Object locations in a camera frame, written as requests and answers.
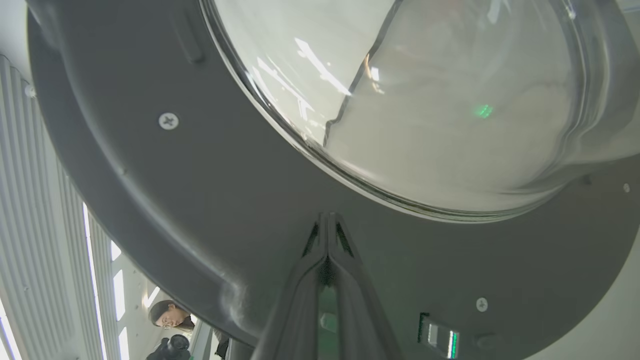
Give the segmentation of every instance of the green light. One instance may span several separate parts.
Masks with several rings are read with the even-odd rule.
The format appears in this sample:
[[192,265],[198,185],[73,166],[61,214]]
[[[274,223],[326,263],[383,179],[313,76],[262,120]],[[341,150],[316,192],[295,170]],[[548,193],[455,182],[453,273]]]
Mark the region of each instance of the green light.
[[491,115],[491,113],[493,112],[493,108],[489,105],[482,105],[482,106],[478,106],[476,108],[476,110],[474,111],[474,114],[477,117],[481,117],[483,119],[486,119],[489,117],[489,115]]
[[451,358],[456,358],[456,344],[458,343],[458,335],[453,333],[453,346],[451,347]]

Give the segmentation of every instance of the fluorescent light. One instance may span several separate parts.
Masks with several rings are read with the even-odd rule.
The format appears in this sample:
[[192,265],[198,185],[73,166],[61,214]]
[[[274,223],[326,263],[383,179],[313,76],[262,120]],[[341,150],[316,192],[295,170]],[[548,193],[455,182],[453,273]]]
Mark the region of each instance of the fluorescent light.
[[148,298],[144,299],[145,302],[145,306],[146,307],[150,307],[151,304],[154,303],[154,300],[156,299],[156,296],[158,295],[158,293],[160,292],[160,288],[158,288],[156,286],[156,288],[153,290],[153,292],[151,293],[151,296],[149,296]]
[[129,339],[127,338],[126,326],[118,335],[118,342],[120,343],[120,360],[129,360]]
[[104,332],[102,331],[102,315],[100,315],[100,300],[98,299],[98,286],[95,280],[95,267],[93,266],[93,250],[91,248],[91,230],[89,229],[89,210],[86,204],[82,203],[84,215],[84,235],[86,236],[86,251],[89,254],[89,269],[91,270],[91,283],[93,285],[93,298],[95,300],[95,314],[98,318],[98,333],[100,334],[100,346],[102,347],[102,358],[107,360],[107,346],[104,344]]
[[116,300],[116,318],[122,319],[125,312],[124,306],[124,278],[122,270],[113,277],[113,294]]
[[[20,350],[18,350],[18,344],[15,342],[13,331],[11,331],[11,325],[9,325],[9,319],[7,319],[6,317],[6,312],[4,311],[2,300],[0,300],[0,319],[2,319],[2,331],[6,338],[6,342],[9,343],[9,350],[11,351],[14,360],[22,360],[22,356],[20,356]],[[5,349],[4,347],[0,347],[0,359],[11,359],[9,357],[9,354],[7,353],[7,349]]]
[[111,261],[114,261],[115,259],[117,259],[118,256],[120,256],[120,254],[122,254],[122,251],[120,250],[118,245],[116,245],[116,243],[112,241],[111,242]]

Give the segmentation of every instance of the transparent dome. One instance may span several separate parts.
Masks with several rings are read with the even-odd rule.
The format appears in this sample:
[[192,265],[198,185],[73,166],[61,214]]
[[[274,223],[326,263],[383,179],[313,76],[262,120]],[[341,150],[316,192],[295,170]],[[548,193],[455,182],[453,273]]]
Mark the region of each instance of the transparent dome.
[[396,209],[500,220],[640,152],[637,46],[614,1],[202,4],[267,120]]

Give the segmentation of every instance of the black camera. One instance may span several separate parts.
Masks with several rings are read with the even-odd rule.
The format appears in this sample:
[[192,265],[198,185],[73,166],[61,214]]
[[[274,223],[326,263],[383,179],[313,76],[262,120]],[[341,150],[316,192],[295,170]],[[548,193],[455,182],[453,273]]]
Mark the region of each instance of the black camera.
[[189,340],[182,335],[173,335],[171,340],[163,338],[156,351],[147,360],[189,360]]

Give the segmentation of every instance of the screw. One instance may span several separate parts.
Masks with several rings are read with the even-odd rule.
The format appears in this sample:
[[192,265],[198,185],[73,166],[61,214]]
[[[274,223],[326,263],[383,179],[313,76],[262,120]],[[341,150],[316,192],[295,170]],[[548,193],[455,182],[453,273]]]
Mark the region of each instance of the screw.
[[33,85],[27,85],[24,87],[24,95],[27,95],[28,97],[35,99],[36,98],[36,89],[33,87]]
[[488,308],[489,302],[485,298],[481,297],[480,299],[476,300],[476,309],[478,309],[478,311],[484,313]]
[[180,124],[180,119],[174,113],[164,113],[158,118],[158,124],[165,130],[173,130]]

